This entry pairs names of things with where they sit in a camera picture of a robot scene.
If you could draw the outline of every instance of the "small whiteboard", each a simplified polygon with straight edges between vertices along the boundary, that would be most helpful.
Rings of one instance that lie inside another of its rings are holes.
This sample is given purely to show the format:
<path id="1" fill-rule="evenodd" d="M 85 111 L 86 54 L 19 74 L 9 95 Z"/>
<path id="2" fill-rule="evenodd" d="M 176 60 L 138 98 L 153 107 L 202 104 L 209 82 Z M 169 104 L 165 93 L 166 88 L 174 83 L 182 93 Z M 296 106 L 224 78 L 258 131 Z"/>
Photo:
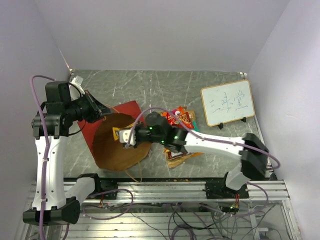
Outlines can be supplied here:
<path id="1" fill-rule="evenodd" d="M 202 88 L 201 97 L 206 123 L 210 127 L 255 115 L 248 80 Z"/>

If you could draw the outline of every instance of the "white wall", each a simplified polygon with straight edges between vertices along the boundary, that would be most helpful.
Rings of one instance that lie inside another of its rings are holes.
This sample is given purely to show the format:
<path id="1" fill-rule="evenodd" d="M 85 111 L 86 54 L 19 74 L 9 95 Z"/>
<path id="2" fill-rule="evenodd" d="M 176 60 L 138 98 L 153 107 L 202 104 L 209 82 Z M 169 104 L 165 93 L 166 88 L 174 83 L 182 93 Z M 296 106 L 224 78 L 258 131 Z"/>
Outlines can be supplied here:
<path id="1" fill-rule="evenodd" d="M 248 72 L 289 0 L 35 0 L 73 69 Z"/>
<path id="2" fill-rule="evenodd" d="M 319 239 L 320 1 L 291 0 L 249 71 L 267 146 L 306 240 Z"/>
<path id="3" fill-rule="evenodd" d="M 12 240 L 36 179 L 31 121 L 37 110 L 29 77 L 65 81 L 70 73 L 33 0 L 1 0 L 0 5 L 0 238 Z M 44 100 L 45 83 L 35 81 Z"/>

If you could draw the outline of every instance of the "whiteboard frame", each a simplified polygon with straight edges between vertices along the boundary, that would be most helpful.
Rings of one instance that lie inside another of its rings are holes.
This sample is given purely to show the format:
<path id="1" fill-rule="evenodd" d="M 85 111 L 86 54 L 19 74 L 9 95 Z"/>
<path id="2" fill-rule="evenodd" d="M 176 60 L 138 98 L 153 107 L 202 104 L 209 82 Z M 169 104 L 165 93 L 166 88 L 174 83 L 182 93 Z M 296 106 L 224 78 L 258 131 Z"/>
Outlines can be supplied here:
<path id="1" fill-rule="evenodd" d="M 201 88 L 200 93 L 201 93 L 201 100 L 202 100 L 202 105 L 203 105 L 203 110 L 204 110 L 204 115 L 205 115 L 205 121 L 206 121 L 206 124 L 207 124 L 209 127 L 218 126 L 218 125 L 220 125 L 221 122 L 219 122 L 219 123 L 217 123 L 217 124 L 214 124 L 214 125 L 209 125 L 209 124 L 208 124 L 207 112 L 206 112 L 206 107 L 205 107 L 205 102 L 204 102 L 204 96 L 202 95 L 202 90 L 203 90 L 203 89 L 213 89 L 213 88 L 215 88 L 215 87 L 219 87 L 219 86 L 222 86 L 222 85 L 240 83 L 240 82 L 244 82 L 244 81 L 247 81 L 248 84 L 249 84 L 249 91 L 250 91 L 251 102 L 252 102 L 252 107 L 253 107 L 253 115 L 244 116 L 244 117 L 241 117 L 241 118 L 238 118 L 238 119 L 234 119 L 234 120 L 231 120 L 231 121 L 225 121 L 225 122 L 222 122 L 222 123 L 223 123 L 223 124 L 226 124 L 226 123 L 238 121 L 238 120 L 241 120 L 241 119 L 244 119 L 244 118 L 250 118 L 250 117 L 253 117 L 254 115 L 256 115 L 255 105 L 254 105 L 254 99 L 253 99 L 253 97 L 252 97 L 252 92 L 251 92 L 251 85 L 250 85 L 250 81 L 249 81 L 248 79 L 244 79 L 244 80 L 240 80 L 240 81 L 228 82 L 228 83 L 219 84 L 219 85 L 214 85 L 214 86 L 207 86 L 207 87 Z"/>

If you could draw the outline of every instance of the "tabletop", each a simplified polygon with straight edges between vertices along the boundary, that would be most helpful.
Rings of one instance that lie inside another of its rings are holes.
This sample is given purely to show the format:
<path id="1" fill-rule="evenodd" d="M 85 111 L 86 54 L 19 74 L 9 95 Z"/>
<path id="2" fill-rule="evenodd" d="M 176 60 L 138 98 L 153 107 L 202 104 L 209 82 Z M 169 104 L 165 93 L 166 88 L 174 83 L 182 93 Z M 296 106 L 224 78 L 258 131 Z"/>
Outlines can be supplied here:
<path id="1" fill-rule="evenodd" d="M 74 76 L 83 78 L 82 87 L 101 103 L 116 106 L 136 100 L 141 110 L 161 107 L 167 110 L 187 106 L 194 110 L 196 124 L 201 133 L 242 137 L 246 133 L 258 135 L 253 117 L 246 122 L 240 120 L 224 124 L 223 129 L 209 127 L 206 123 L 201 89 L 241 80 L 237 72 L 218 71 L 151 71 L 151 70 L 74 70 Z M 70 132 L 76 131 L 74 124 Z M 224 156 L 202 154 L 186 160 L 183 164 L 169 168 L 164 148 L 154 143 L 150 156 L 141 161 L 143 178 L 200 178 L 223 177 L 239 161 Z M 136 164 L 128 169 L 135 178 L 140 177 Z M 69 137 L 64 159 L 64 177 L 76 178 L 80 174 L 98 173 L 105 178 L 127 178 L 125 172 L 100 169 L 81 133 Z"/>

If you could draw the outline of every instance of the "handwriting on whiteboard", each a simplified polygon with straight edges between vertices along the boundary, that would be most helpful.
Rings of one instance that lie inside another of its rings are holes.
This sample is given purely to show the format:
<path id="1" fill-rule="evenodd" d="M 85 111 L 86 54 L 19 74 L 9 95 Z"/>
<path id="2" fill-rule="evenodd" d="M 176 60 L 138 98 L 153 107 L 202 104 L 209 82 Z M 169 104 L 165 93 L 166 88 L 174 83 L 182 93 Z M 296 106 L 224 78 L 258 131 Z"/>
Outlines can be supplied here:
<path id="1" fill-rule="evenodd" d="M 243 104 L 243 100 L 245 98 L 245 94 L 242 90 L 238 90 L 237 94 L 228 94 L 227 92 L 223 93 L 224 97 L 219 101 L 215 101 L 212 99 L 210 102 L 211 104 L 211 113 L 218 113 L 220 111 L 226 111 L 227 113 L 229 110 L 234 109 L 237 111 L 238 109 L 247 108 L 248 105 Z"/>

